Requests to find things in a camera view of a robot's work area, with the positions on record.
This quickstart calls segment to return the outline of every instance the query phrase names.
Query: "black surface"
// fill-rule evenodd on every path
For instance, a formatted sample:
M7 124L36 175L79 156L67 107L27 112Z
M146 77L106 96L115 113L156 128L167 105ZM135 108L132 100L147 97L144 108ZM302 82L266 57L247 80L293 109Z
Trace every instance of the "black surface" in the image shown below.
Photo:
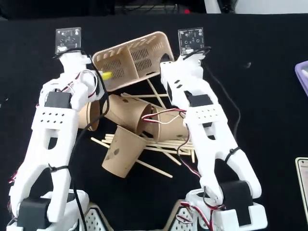
M257 202L265 206L268 229L306 230L295 158L308 153L308 99L294 66L308 59L308 31L302 27L307 20L308 15L302 14L0 22L0 230L10 220L7 181L24 159L42 84L62 71L59 61L51 59L55 29L73 26L82 27L82 46L91 54L157 30L168 35L178 54L178 29L202 26L205 45L212 47L205 61L242 112L238 142L260 180L262 196ZM205 77L233 128L236 110L206 71ZM158 77L152 82L159 93L164 92ZM146 82L122 91L151 92ZM115 124L102 119L98 130L84 137L73 160L77 186L99 205L116 230L162 228L175 201L199 188L199 181L184 166L148 151L140 159L172 174L173 179L138 164L126 179L108 173L101 167L107 150L90 137L103 139L115 129ZM216 176L220 182L237 179L223 161L216 163Z
M235 180L222 183L220 187L226 210L235 209L240 226L250 225L251 218L248 207L253 205L253 199L248 183L243 180Z
M72 94L68 92L50 92L45 107L72 108L71 97Z
M24 231L36 231L50 226L47 219L48 198L26 198L20 203L17 226Z

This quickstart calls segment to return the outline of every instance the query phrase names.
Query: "wire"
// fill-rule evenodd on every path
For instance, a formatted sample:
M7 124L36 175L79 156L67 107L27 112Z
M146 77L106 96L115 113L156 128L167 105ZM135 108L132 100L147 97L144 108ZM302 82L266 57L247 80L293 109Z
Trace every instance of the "wire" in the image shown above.
M92 60L92 57L90 55L87 55L87 53L82 50L81 48L71 48L71 49L67 49L66 51L64 52L61 52L57 55L55 55L53 57L53 59L58 59L60 58L63 54L65 53L68 53L68 52L71 52L71 51L80 51L81 53L84 53L87 57L90 58L91 60L91 65L92 65L92 68L95 70L97 76L99 77L100 76L100 72L97 70L96 66L94 65L93 63L93 60ZM86 131L88 130L88 128L90 128L96 121L98 121L99 119L103 118L109 111L109 108L110 108L110 103L109 103L109 97L108 97L108 93L107 93L107 89L106 89L106 86L104 85L104 82L102 80L102 78L99 78L99 80L101 81L101 84L102 84L102 87L103 87L103 90L104 90L104 95L106 96L106 110L105 112L103 112L101 115L99 115L98 117L96 117L93 121L91 121L88 125L86 125L86 127L81 131L81 133L79 134L79 136L77 137L76 141L75 141L75 144L73 146L73 149L72 149L72 152L71 152L71 156L70 156L70 159L68 161L68 166L70 166L70 163L72 161L72 158L77 150L77 146L79 144L79 142L81 141L82 137L84 136L84 134L86 133ZM76 183L75 181L73 180L73 176L70 172L70 175L71 175L71 179L72 179L72 185L73 185L73 192L74 192L74 196L76 198L76 202L77 202L77 206L78 206L78 209L79 209L79 212L80 212L80 216L81 216L81 220L82 220L82 223L83 223L83 226L84 226L84 229L85 231L88 231L87 229L87 224L86 224L86 220L85 220L85 217L84 217L84 214L83 214L83 211L82 211L82 207L81 207L81 204L80 204L80 201L79 201L79 197L78 197L78 194L77 194L77 190L76 190Z
M170 109L163 110L161 112L144 115L144 116L141 117L141 119L144 120L144 119L150 118L152 116L159 115L159 114L166 113L166 112L186 112L186 111L179 109L179 108L170 108Z
M170 121L168 122L160 122L158 120L154 120L154 119L143 119L143 121L145 122L149 122L149 123L158 123L158 124L170 124L172 121L174 121L175 119L179 118L179 115L177 115L176 117L172 118Z
M205 194L206 194L205 191L206 191L206 186L204 187L204 192L203 192L203 197L202 197L202 199L203 199L204 204L205 204L207 207L209 207L209 208L212 209L212 210L220 210L220 209L224 208L224 205L215 205L215 206L209 205L209 204L205 201Z
M211 210L211 212L210 212L210 227L209 227L209 229L210 229L210 231L213 231L214 229L213 229L213 211L214 210Z
M181 215L179 215L179 214L177 214L176 216L175 216L175 218L176 218L176 220L178 220L179 222L181 222L181 223L183 223L183 224L191 224L192 223L192 221L191 220L189 220L189 219L187 219L186 217L183 217L183 216L181 216Z
M200 177L201 177L200 173L199 173L197 170L194 170L192 167L190 167L189 164L187 164L187 163L182 159L182 157L181 157L181 155L180 155L180 149L181 149L181 147L184 146L184 145L186 145L186 144L188 143L189 138L190 138L190 134L189 134L189 131L188 131L188 136L187 136L186 141L185 141L183 144L181 144L181 145L177 148L177 155L178 155L180 161L189 169L189 171L191 171L193 174L195 174L197 177L200 178Z
M188 202L181 202L181 205L195 209L200 214L200 216L201 216L202 220L205 222L206 226L210 227L210 223L208 222L208 220L206 219L205 215L203 214L203 212L201 211L201 209L199 207L194 206L194 205L190 205Z
M96 88L97 88L97 85L98 85L98 77L97 77L97 75L95 75L93 72L91 72L91 71L88 70L88 69L81 71L81 72L79 73L78 76L79 76L80 78L82 78L82 77L83 77L83 74L85 74L85 73L90 73L90 74L92 74L93 77L94 77L95 86L94 86L93 92L92 92L90 95L88 95L88 98L90 98L90 97L91 97L92 95L94 95L94 93L96 92Z
M145 0L140 6L138 7L135 7L133 9L127 9L125 4L123 4L123 9L127 10L127 11L134 11L134 10L137 10L137 9L140 9L142 6L144 6L146 3L147 3L148 0Z
M204 52L204 55L206 55L206 54L208 54L211 50L212 50L212 47L202 47L202 48L200 48L200 49L197 49L197 50L195 50L195 51L193 51L193 52L187 54L187 55L183 58L183 60L188 59L189 57L193 56L194 54L198 54L198 53L200 53L200 52L202 52L202 51Z
M214 76L213 72L210 70L210 68L206 65L206 64L203 64L204 67L207 69L208 73L210 74L210 76L212 77L212 79L218 83L222 89L222 91L224 92L224 94L226 95L226 97L228 98L228 100L231 102L231 104L233 105L233 107L237 110L237 113L238 113L238 118L235 122L235 125L234 125L234 128L233 128L233 136L234 136L234 139L235 141L237 142L237 129L238 129L238 126L240 124L240 121L241 121L241 110L239 109L239 107L236 105L236 103L233 101L233 99L230 97L230 95L228 94L227 90L225 89L225 87L222 85L222 83Z
M146 13L150 12L153 8L155 8L155 7L158 6L158 5L159 5L159 3L153 5L150 9L146 10L143 14L146 14Z

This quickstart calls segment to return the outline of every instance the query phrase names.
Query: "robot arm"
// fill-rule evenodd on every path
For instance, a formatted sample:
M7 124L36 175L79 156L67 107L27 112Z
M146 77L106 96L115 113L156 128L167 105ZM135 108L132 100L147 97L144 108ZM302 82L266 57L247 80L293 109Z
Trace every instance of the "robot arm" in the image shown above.
M201 174L200 185L206 189L209 196L209 204L222 205L227 203L231 188L233 192L242 193L239 198L245 196L248 201L258 198L261 195L260 183L245 155L238 147L238 144L227 124L227 117L218 102L218 98L212 91L210 85L203 80L203 69L201 60L205 57L203 53L189 55L193 52L190 44L196 41L196 34L200 35L200 29L186 30L184 39L181 39L182 31L179 32L181 51L186 51L176 62L161 62L161 82L164 85L171 104L179 109L186 110L184 123L186 124L191 141L194 145L198 158L198 170ZM228 189L219 185L215 173L215 159L224 160L238 175L239 181L228 185ZM204 214L209 218L210 209L205 205L202 198L198 198L196 192L187 194L190 205L199 206ZM250 224L243 225L240 215L230 215L229 211L214 212L217 215L217 227L222 230L256 230L266 227L267 220L264 207L258 204L247 205L247 213ZM256 217L261 217L261 221L254 222ZM228 221L238 221L237 225L231 225Z
M29 198L32 185L44 169L68 166L77 136L79 110L86 103L99 100L105 93L101 77L86 68L86 64L91 63L88 56L80 51L67 52L60 57L60 61L64 72L59 78L43 85L25 160L10 190L12 213L17 222L9 225L8 231L26 229L23 226L25 223L33 225L33 230L68 230L79 217L76 200L68 201L68 195L72 192L69 190L71 177L67 168L51 172L51 193L38 200ZM51 138L57 139L53 148L49 148ZM88 195L83 191L77 193L85 212ZM42 209L38 211L43 216L40 218L45 219L43 227L29 221L31 216L28 213L38 207Z

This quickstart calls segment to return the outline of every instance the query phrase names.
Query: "plastic basket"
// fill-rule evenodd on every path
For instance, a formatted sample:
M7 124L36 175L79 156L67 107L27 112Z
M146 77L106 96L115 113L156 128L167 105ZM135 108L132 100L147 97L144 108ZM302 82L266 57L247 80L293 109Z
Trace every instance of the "plastic basket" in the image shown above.
M159 75L160 59L165 53L174 61L167 36L154 32L99 51L94 54L93 62L98 70L112 72L112 78L104 83L108 91L114 91Z

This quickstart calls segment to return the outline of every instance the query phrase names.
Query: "brown paper cup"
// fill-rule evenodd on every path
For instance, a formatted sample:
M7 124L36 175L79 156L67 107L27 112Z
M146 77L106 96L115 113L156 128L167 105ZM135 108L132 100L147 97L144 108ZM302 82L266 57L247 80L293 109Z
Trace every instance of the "brown paper cup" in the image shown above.
M153 109L153 113L161 112L164 110L165 109L162 107L155 107ZM178 115L179 115L178 112L165 112L153 116L153 119L166 123ZM169 124L155 123L153 125L153 138L155 139L156 142L176 140L179 138L186 138L186 137L188 137L188 130L183 125L183 119L180 116Z
M146 143L144 138L118 125L102 167L118 177L125 178Z
M151 113L151 105L139 102L132 98L124 98L118 95L109 96L110 108L105 115L106 118L126 129L140 135L145 127L141 120L143 115Z
M93 101L91 103L87 103L80 111L79 111L79 121L78 128L85 128L89 123L91 123L95 118L100 115L100 102ZM91 127L89 127L89 131L95 131L98 127L99 120L97 120Z

